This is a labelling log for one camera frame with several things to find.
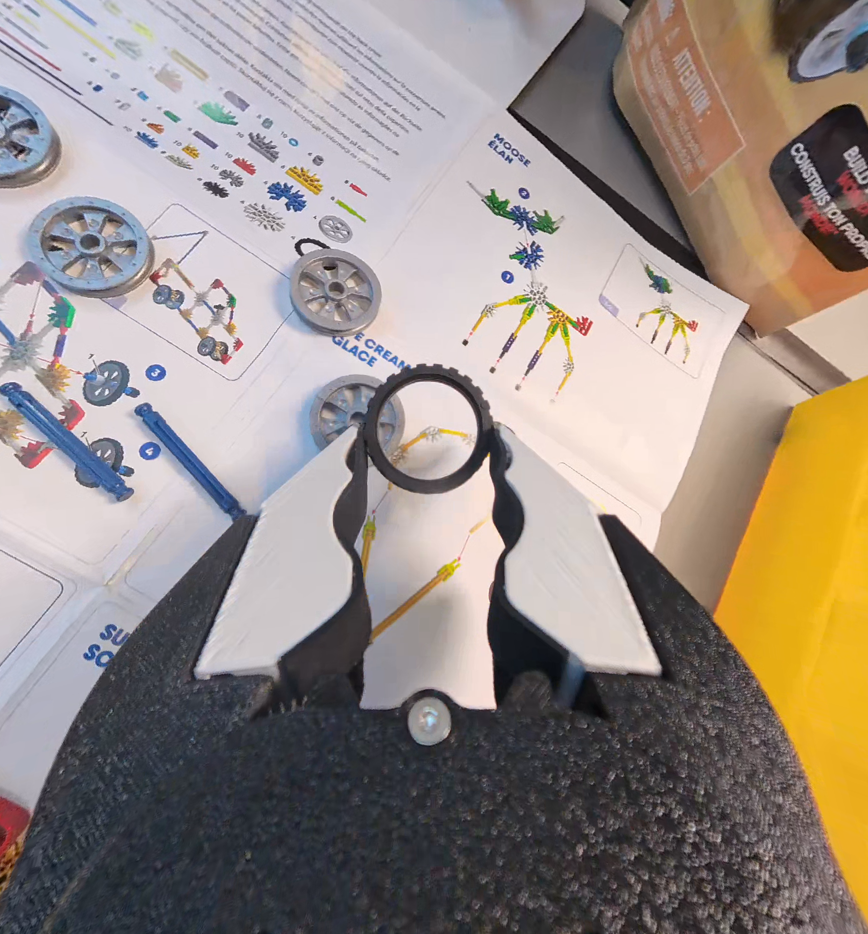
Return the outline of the short blue plastic rod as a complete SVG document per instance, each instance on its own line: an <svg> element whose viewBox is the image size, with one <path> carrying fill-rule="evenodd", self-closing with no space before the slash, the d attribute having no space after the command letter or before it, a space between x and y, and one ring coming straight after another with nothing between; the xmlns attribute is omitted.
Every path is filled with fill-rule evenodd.
<svg viewBox="0 0 868 934"><path fill-rule="evenodd" d="M196 484L208 495L215 505L231 520L246 516L245 510L237 498L230 493L223 483L202 462L193 449L171 427L171 424L150 404L141 403L134 409L134 414L159 439L161 445L190 475Z"/></svg>

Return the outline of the large fold-out instruction sheet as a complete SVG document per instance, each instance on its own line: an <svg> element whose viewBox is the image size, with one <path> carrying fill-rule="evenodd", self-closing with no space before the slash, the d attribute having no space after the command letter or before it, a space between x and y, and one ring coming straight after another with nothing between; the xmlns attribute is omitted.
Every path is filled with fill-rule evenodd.
<svg viewBox="0 0 868 934"><path fill-rule="evenodd" d="M53 191L0 194L0 284L19 235ZM187 350L145 282L72 299L71 375L120 359L140 396L91 407L75 431L116 439L134 496L118 503L54 451L28 470L0 445L0 794L31 808L94 684L122 672L125 642L229 517L134 414L150 403L257 519L320 452L317 392L349 374L416 364L469 377L509 428L598 511L646 545L684 472L745 306L640 237L507 114L474 134L374 269L366 331L313 333L289 273L183 204L147 226L159 262L238 292L239 358Z"/></svg>

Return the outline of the brown construction set bag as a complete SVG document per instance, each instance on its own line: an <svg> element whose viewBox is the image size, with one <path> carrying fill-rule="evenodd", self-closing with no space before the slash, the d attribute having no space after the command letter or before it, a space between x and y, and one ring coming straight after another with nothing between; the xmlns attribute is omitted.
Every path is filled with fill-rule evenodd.
<svg viewBox="0 0 868 934"><path fill-rule="evenodd" d="M759 335L868 290L868 1L636 2L613 83Z"/></svg>

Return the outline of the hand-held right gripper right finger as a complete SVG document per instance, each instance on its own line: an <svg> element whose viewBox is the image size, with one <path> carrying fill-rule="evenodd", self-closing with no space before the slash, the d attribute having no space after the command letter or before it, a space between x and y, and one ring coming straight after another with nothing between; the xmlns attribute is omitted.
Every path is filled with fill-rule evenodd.
<svg viewBox="0 0 868 934"><path fill-rule="evenodd" d="M607 531L625 531L516 435L493 435L503 548L487 637L497 704L535 673L559 704L598 704L594 674L660 678L662 663Z"/></svg>

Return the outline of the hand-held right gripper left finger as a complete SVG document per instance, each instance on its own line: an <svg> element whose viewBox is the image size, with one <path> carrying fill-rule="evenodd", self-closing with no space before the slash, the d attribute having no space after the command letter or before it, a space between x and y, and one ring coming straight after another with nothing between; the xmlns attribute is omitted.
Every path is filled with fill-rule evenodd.
<svg viewBox="0 0 868 934"><path fill-rule="evenodd" d="M194 678L264 676L280 704L359 704L370 604L356 539L368 452L342 435L261 507Z"/></svg>

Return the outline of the yellow plastic parts bin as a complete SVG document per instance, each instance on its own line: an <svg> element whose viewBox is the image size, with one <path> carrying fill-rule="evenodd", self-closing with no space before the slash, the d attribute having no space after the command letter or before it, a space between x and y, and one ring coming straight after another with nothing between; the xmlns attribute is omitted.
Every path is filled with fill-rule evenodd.
<svg viewBox="0 0 868 934"><path fill-rule="evenodd" d="M796 405L717 607L868 922L868 377Z"/></svg>

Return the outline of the parts list instruction sheet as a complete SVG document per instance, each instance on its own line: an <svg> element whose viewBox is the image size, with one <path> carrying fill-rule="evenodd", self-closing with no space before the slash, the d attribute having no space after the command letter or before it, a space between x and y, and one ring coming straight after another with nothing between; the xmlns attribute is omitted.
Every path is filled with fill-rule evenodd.
<svg viewBox="0 0 868 934"><path fill-rule="evenodd" d="M0 83L64 147L54 197L183 204L286 269L377 266L492 102L368 2L0 2Z"/></svg>

